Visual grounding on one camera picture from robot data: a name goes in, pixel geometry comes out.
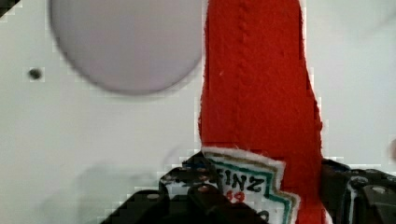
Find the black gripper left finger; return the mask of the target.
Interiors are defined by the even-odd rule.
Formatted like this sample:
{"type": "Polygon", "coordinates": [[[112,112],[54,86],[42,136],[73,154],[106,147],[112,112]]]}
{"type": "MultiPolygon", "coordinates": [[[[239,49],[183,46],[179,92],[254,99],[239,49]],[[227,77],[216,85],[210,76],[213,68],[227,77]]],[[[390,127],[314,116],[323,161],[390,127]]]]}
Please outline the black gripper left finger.
{"type": "Polygon", "coordinates": [[[223,195],[214,165],[199,152],[140,190],[100,224],[268,224],[265,215],[223,195]]]}

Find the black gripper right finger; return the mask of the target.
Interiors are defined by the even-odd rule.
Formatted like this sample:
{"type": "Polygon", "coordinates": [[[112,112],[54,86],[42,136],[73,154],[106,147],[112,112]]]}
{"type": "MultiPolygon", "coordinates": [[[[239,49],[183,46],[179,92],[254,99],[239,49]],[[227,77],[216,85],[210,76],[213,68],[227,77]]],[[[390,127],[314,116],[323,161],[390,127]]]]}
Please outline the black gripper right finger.
{"type": "Polygon", "coordinates": [[[320,199],[332,224],[396,224],[394,175],[323,160],[320,177],[320,199]]]}

